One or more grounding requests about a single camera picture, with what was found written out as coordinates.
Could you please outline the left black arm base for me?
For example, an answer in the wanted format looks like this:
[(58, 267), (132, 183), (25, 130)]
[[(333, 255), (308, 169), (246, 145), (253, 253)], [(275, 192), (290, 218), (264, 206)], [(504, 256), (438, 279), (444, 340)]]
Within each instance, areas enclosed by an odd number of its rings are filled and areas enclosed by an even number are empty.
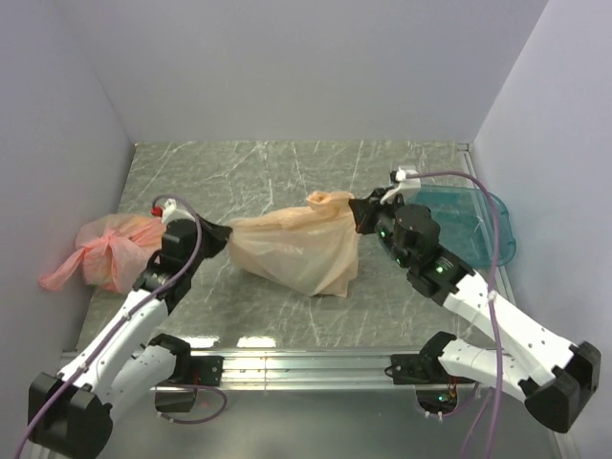
[(221, 402), (218, 416), (228, 405), (227, 395), (220, 389), (224, 358), (195, 357), (182, 369), (155, 388), (155, 408), (165, 414), (188, 413), (196, 407), (201, 394), (214, 394)]

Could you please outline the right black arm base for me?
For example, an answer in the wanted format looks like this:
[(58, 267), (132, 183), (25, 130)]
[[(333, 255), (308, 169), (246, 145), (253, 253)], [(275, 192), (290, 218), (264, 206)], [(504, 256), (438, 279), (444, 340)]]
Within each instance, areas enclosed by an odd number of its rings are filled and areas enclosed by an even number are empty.
[(478, 391), (478, 384), (470, 379), (451, 376), (444, 369), (427, 369), (418, 354), (392, 355), (383, 372), (394, 385), (415, 388), (416, 406), (426, 417), (456, 415)]

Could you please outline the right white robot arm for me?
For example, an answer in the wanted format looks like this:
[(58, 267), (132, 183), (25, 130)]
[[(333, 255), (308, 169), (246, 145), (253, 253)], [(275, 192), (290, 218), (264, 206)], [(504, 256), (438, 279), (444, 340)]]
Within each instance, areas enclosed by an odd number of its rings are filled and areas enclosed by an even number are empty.
[(429, 208), (389, 203), (384, 194), (377, 188), (365, 199), (350, 200), (357, 232), (380, 236), (416, 292), (464, 318), (499, 347), (488, 351), (439, 332), (420, 352), (424, 370), (498, 388), (522, 402), (543, 426), (568, 432), (599, 388), (601, 351), (588, 341), (573, 343), (520, 311), (440, 244), (440, 227)]

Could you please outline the orange plastic bag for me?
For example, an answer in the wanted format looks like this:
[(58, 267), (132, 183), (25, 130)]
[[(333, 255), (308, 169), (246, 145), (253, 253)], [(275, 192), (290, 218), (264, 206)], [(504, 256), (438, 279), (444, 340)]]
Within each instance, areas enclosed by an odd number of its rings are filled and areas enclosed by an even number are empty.
[(305, 207), (230, 221), (232, 263), (304, 295), (346, 297), (359, 268), (353, 198), (346, 191), (316, 191)]

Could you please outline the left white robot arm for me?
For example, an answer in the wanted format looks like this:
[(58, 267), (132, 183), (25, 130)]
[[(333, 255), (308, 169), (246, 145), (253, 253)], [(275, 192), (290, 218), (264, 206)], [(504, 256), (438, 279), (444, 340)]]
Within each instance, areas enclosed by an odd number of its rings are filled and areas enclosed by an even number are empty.
[(200, 216), (171, 221), (132, 291), (100, 334), (56, 374), (39, 374), (29, 388), (24, 439), (67, 458), (96, 458), (114, 423), (155, 387), (177, 387), (195, 398), (217, 395), (220, 377), (201, 380), (188, 342), (151, 331), (191, 288), (200, 264), (220, 253), (231, 228)]

